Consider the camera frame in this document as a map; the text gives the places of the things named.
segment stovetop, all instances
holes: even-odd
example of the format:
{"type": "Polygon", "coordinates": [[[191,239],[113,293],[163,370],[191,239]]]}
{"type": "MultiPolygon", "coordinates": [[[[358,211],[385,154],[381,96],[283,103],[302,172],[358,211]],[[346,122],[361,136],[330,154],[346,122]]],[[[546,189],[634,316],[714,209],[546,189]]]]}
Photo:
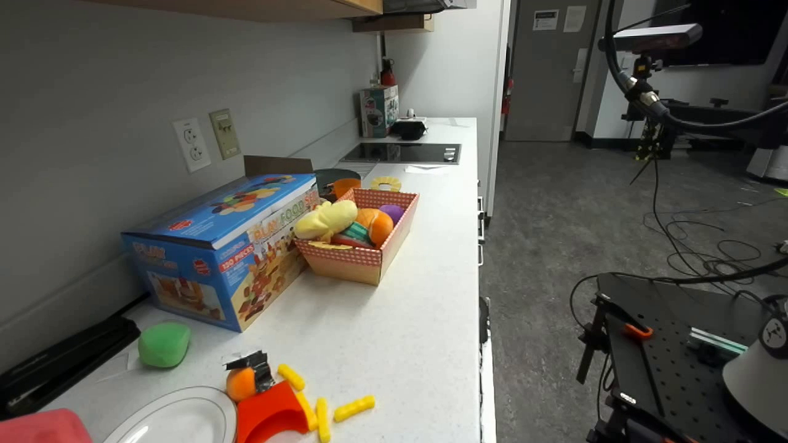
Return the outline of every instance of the stovetop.
{"type": "Polygon", "coordinates": [[[459,162],[458,143],[358,143],[345,162],[459,162]]]}

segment red toy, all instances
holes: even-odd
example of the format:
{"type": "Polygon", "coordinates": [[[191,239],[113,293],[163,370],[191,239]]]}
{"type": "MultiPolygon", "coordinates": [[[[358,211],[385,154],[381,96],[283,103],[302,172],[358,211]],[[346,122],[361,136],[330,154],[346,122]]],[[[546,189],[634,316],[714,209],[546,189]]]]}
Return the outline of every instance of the red toy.
{"type": "Polygon", "coordinates": [[[262,443],[276,433],[307,433],[305,411],[291,385],[281,381],[236,410],[236,443],[262,443]]]}

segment doorway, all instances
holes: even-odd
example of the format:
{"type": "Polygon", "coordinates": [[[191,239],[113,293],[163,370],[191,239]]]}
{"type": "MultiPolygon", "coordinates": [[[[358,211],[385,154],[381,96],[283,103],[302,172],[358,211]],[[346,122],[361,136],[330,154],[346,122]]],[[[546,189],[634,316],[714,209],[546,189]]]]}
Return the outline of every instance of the doorway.
{"type": "Polygon", "coordinates": [[[504,140],[571,140],[597,10],[597,0],[517,4],[504,140]]]}

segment cabinet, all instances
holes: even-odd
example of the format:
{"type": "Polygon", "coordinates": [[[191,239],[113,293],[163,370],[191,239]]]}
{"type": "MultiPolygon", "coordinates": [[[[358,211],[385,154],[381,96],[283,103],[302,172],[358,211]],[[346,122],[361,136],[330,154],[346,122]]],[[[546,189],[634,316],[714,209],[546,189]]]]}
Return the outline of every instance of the cabinet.
{"type": "Polygon", "coordinates": [[[255,23],[299,23],[381,15],[381,0],[90,0],[105,6],[131,6],[174,10],[212,18],[255,23]]]}
{"type": "Polygon", "coordinates": [[[433,15],[381,15],[351,21],[351,33],[433,31],[433,15]]]}

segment wall outlet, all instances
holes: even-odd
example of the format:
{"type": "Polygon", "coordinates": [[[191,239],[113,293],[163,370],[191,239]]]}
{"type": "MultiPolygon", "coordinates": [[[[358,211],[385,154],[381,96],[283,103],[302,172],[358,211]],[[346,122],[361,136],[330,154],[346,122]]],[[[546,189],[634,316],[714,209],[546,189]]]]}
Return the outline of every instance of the wall outlet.
{"type": "Polygon", "coordinates": [[[174,122],[177,143],[188,172],[209,167],[212,155],[206,154],[204,138],[200,134],[196,119],[174,122]]]}
{"type": "Polygon", "coordinates": [[[230,123],[228,109],[212,111],[212,125],[213,125],[222,157],[225,160],[238,155],[241,149],[238,149],[238,138],[236,138],[236,129],[230,123]]]}

